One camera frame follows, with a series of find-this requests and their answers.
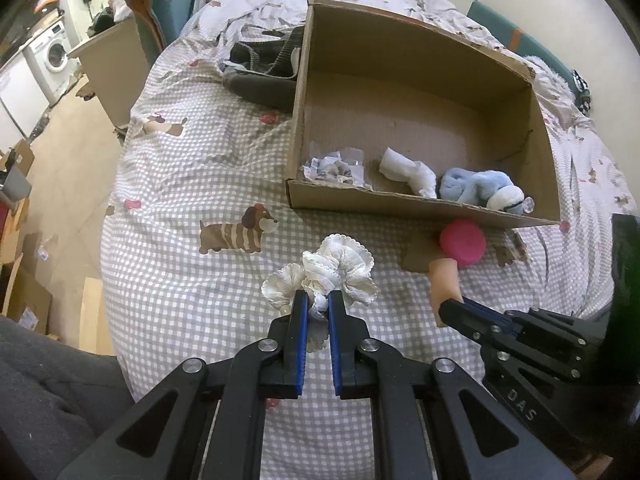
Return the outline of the light blue fluffy sock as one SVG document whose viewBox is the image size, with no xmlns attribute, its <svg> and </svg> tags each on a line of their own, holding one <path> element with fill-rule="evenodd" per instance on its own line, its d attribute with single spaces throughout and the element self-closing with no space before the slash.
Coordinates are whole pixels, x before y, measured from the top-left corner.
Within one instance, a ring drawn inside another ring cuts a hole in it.
<svg viewBox="0 0 640 480">
<path fill-rule="evenodd" d="M 531 214 L 535 201 L 502 171 L 471 171 L 451 168 L 442 176 L 439 197 L 443 200 L 485 207 L 508 214 Z"/>
</svg>

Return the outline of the white washing machine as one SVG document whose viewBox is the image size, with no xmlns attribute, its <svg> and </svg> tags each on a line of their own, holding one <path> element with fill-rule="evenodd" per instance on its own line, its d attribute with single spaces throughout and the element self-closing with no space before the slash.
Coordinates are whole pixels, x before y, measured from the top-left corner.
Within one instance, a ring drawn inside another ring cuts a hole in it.
<svg viewBox="0 0 640 480">
<path fill-rule="evenodd" d="M 71 50 L 62 20 L 33 36 L 24 49 L 27 64 L 51 106 L 77 82 L 80 63 L 68 56 Z"/>
</svg>

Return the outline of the white sock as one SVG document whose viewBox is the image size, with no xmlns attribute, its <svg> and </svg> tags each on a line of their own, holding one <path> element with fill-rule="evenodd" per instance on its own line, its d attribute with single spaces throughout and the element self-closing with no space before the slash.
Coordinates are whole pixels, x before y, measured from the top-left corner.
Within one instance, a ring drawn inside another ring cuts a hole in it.
<svg viewBox="0 0 640 480">
<path fill-rule="evenodd" d="M 408 184 L 414 195 L 429 200 L 437 198 L 436 174 L 420 160 L 408 159 L 392 148 L 386 148 L 378 170 L 388 180 Z"/>
</svg>

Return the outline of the pink round soft toy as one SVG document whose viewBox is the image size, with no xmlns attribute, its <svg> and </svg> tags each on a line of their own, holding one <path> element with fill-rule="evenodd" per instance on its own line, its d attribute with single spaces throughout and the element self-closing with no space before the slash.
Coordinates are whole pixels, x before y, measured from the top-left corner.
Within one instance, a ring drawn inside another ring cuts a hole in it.
<svg viewBox="0 0 640 480">
<path fill-rule="evenodd" d="M 478 263 L 486 252 L 483 230 L 469 219 L 457 219 L 449 223 L 439 234 L 439 247 L 460 266 Z"/>
</svg>

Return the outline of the peach soft tube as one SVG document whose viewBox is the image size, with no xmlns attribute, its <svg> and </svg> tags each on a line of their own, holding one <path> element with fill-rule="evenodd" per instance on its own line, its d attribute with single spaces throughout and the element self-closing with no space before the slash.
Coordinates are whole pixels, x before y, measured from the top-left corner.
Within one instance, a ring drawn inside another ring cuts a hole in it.
<svg viewBox="0 0 640 480">
<path fill-rule="evenodd" d="M 431 282 L 430 304 L 434 312 L 436 325 L 444 327 L 439 310 L 443 302 L 453 299 L 462 302 L 459 283 L 458 263 L 453 258 L 439 258 L 428 266 L 428 278 Z"/>
</svg>

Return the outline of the dark grey folded clothes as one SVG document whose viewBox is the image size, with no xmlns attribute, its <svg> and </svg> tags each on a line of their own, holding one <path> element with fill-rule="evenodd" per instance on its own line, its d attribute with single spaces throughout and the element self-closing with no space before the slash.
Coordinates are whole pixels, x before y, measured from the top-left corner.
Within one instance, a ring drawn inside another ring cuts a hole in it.
<svg viewBox="0 0 640 480">
<path fill-rule="evenodd" d="M 305 27 L 269 41 L 238 41 L 224 61 L 222 84 L 240 98 L 291 114 Z"/>
</svg>

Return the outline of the teal headboard cushion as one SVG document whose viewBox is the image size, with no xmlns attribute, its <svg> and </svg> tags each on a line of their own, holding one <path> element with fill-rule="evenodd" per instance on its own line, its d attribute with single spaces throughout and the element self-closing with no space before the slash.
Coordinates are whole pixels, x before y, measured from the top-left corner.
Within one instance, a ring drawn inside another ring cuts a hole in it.
<svg viewBox="0 0 640 480">
<path fill-rule="evenodd" d="M 480 0 L 471 3 L 468 18 L 483 25 L 505 47 L 521 56 L 536 56 L 561 76 L 570 86 L 575 83 L 573 72 L 541 42 L 530 36 L 503 15 Z"/>
</svg>

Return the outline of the teal sofa cushion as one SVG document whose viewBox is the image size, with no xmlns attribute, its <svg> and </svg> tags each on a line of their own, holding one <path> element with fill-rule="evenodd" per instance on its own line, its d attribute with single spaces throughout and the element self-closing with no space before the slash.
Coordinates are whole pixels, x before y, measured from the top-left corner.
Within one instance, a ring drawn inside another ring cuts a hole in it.
<svg viewBox="0 0 640 480">
<path fill-rule="evenodd" d="M 134 14 L 141 47 L 149 66 L 175 41 L 190 20 L 195 0 L 125 0 Z"/>
</svg>

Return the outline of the grey trouser leg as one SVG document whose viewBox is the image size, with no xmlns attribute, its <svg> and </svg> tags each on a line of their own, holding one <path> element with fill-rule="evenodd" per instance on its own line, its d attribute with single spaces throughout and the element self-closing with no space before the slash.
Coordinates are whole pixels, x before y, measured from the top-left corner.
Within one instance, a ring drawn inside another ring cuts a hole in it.
<svg viewBox="0 0 640 480">
<path fill-rule="evenodd" d="M 114 356 L 1 319 L 1 477 L 54 479 L 134 405 Z"/>
</svg>

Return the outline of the brown cardboard box on floor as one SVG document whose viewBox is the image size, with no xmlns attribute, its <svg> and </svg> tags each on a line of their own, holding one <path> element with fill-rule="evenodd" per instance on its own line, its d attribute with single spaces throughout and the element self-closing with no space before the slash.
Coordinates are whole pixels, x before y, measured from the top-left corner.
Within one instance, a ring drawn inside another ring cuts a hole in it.
<svg viewBox="0 0 640 480">
<path fill-rule="evenodd" d="M 47 333 L 52 295 L 29 273 L 24 255 L 1 266 L 1 314 L 37 334 Z"/>
</svg>

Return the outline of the beige wooden side cabinet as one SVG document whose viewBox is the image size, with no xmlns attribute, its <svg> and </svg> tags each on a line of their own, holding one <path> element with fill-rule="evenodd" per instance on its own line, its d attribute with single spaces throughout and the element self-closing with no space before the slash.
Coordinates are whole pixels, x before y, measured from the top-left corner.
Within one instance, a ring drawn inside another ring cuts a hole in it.
<svg viewBox="0 0 640 480">
<path fill-rule="evenodd" d="M 126 128 L 150 70 L 136 21 L 128 18 L 100 32 L 78 44 L 68 56 L 78 58 L 113 126 Z"/>
</svg>

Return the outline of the white kitchen cabinet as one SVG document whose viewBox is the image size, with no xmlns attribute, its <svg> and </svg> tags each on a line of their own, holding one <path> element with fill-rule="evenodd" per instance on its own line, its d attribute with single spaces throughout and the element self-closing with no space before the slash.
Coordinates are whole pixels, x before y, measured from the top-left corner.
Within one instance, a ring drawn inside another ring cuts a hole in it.
<svg viewBox="0 0 640 480">
<path fill-rule="evenodd" d="M 1 69 L 1 149 L 27 139 L 49 102 L 22 52 Z"/>
</svg>

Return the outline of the black white checkered cloth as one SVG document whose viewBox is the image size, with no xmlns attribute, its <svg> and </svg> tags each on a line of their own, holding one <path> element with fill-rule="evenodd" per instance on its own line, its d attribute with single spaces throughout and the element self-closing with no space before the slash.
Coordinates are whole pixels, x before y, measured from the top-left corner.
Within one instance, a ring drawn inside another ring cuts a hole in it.
<svg viewBox="0 0 640 480">
<path fill-rule="evenodd" d="M 572 71 L 575 86 L 576 106 L 585 116 L 591 112 L 591 92 L 588 82 L 579 75 L 577 70 Z"/>
</svg>

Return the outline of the checkered dog print duvet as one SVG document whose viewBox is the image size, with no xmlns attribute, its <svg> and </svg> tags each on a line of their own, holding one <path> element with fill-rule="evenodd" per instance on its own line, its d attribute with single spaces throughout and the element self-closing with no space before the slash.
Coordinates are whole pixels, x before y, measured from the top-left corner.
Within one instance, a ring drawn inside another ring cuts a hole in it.
<svg viewBox="0 0 640 480">
<path fill-rule="evenodd" d="M 395 12 L 497 49 L 483 26 L 448 0 L 342 0 Z M 378 294 L 355 304 L 370 332 L 408 358 L 446 356 L 481 378 L 480 350 L 436 325 L 430 284 L 401 269 L 411 220 L 295 211 L 284 186 L 291 119 L 265 122 L 221 82 L 238 40 L 263 40 L 305 21 L 307 0 L 217 0 L 192 18 L 155 62 L 131 112 L 104 221 L 106 312 L 125 382 L 140 399 L 191 356 L 229 359 L 262 338 L 278 305 L 262 283 L 333 233 L 359 240 L 374 260 Z M 637 205 L 594 123 L 567 85 L 534 61 L 561 221 L 491 232 L 489 252 L 465 270 L 473 299 L 499 310 L 547 308 L 585 318 L 611 300 L 613 214 Z"/>
</svg>

